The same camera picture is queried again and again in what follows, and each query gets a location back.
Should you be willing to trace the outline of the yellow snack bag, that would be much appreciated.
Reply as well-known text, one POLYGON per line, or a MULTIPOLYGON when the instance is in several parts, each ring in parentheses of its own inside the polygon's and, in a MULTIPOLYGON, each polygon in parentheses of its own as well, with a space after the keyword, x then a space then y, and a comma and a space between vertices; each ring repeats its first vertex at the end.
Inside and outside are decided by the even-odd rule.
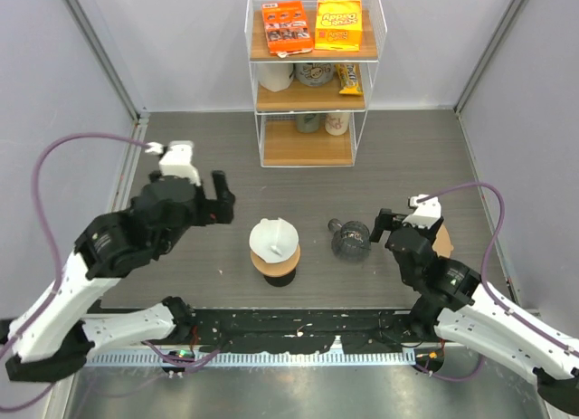
POLYGON ((362 36, 362 0, 317 0, 316 50, 358 52, 362 36))

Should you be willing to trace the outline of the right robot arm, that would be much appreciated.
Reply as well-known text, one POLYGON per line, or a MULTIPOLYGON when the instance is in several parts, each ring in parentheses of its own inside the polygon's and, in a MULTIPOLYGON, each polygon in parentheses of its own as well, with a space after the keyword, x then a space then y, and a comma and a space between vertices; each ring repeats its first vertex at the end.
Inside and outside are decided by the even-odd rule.
POLYGON ((433 244, 442 223, 438 209, 424 217, 382 209, 370 234, 373 243, 389 234, 384 247, 403 284, 420 296, 409 319, 412 335, 471 348, 524 378, 554 408, 577 415, 577 338, 520 308, 464 263, 438 255, 433 244))

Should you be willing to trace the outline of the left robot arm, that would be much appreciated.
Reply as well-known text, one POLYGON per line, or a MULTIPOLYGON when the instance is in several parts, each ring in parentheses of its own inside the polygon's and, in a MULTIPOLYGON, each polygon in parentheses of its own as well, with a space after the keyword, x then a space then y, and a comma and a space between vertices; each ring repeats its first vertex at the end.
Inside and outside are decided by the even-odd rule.
POLYGON ((87 310, 132 271, 168 254, 191 227, 230 224, 235 196, 226 174, 214 170, 216 197, 185 177, 156 171, 140 194, 121 211, 97 216, 81 233, 63 267, 60 282, 47 288, 32 311, 1 322, 1 340, 10 342, 5 363, 12 382, 55 383, 75 374, 107 349, 143 341, 184 344, 193 335, 191 308, 178 297, 166 297, 148 309, 107 322, 83 320, 87 310))

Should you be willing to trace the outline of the white paper roll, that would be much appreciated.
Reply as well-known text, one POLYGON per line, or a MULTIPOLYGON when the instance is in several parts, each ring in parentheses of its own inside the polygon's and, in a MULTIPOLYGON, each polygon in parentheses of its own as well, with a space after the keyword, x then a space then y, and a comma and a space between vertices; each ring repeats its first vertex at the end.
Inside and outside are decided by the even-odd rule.
POLYGON ((286 90, 294 79, 294 64, 291 62, 259 63, 257 78, 258 83, 268 91, 286 90))

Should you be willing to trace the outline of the yellow candy bag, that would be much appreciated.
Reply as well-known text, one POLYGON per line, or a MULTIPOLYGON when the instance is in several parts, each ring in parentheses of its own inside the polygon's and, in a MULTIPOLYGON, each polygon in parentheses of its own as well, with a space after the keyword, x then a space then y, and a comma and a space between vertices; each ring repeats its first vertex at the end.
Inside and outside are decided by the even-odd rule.
POLYGON ((362 83, 358 74, 358 66, 354 63, 336 63, 336 72, 340 79, 341 95, 362 96, 362 83))

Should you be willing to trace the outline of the white paper coffee filter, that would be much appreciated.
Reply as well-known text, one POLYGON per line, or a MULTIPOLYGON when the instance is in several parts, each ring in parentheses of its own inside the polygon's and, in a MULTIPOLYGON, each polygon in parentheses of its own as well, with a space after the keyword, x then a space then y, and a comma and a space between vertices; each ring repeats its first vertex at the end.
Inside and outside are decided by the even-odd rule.
POLYGON ((266 263, 281 263, 297 250, 297 229, 282 218, 261 219, 251 230, 249 246, 252 252, 266 263))

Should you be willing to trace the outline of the grey printed tin can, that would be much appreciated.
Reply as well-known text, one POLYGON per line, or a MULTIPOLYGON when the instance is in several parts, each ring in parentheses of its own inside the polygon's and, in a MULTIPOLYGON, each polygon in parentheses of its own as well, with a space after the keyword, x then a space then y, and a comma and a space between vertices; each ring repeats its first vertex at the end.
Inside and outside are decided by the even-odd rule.
POLYGON ((300 62, 294 64, 295 78, 309 87, 320 87, 329 83, 335 67, 328 62, 300 62))

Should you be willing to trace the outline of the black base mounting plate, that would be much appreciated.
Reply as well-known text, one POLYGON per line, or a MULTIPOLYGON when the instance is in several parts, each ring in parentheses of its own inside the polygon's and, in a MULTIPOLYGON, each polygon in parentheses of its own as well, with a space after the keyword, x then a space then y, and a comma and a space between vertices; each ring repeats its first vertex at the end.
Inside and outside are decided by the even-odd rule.
POLYGON ((410 312, 396 309, 195 309, 182 329, 150 342, 193 341, 207 353, 309 355, 327 353, 337 339, 346 354, 398 352, 440 341, 414 322, 410 312))

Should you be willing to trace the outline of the smoky glass coffee server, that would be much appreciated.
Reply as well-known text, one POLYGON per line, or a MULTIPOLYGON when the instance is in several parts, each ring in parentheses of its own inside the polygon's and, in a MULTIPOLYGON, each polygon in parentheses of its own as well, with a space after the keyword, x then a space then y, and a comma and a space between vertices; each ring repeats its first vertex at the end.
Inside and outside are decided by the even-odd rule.
POLYGON ((362 262, 370 251, 370 231, 359 221, 341 222, 333 218, 328 222, 332 233, 331 250, 334 255, 345 262, 362 262))

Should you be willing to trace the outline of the brown paper coffee filter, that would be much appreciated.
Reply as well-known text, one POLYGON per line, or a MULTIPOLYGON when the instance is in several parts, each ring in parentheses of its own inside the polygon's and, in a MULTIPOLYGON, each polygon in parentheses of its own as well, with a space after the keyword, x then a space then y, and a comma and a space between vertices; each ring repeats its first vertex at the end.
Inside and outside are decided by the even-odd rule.
POLYGON ((454 250, 454 246, 451 242, 450 234, 448 229, 444 224, 442 224, 436 233, 434 243, 432 245, 433 250, 438 256, 450 258, 454 250))

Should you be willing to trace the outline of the orange snack box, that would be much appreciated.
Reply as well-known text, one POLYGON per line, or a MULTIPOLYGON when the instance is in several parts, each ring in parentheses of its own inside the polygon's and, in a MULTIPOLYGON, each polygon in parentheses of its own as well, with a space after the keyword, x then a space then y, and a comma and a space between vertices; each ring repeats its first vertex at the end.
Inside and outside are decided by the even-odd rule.
POLYGON ((263 4, 261 14, 270 54, 284 58, 313 51, 313 33, 300 0, 263 4))

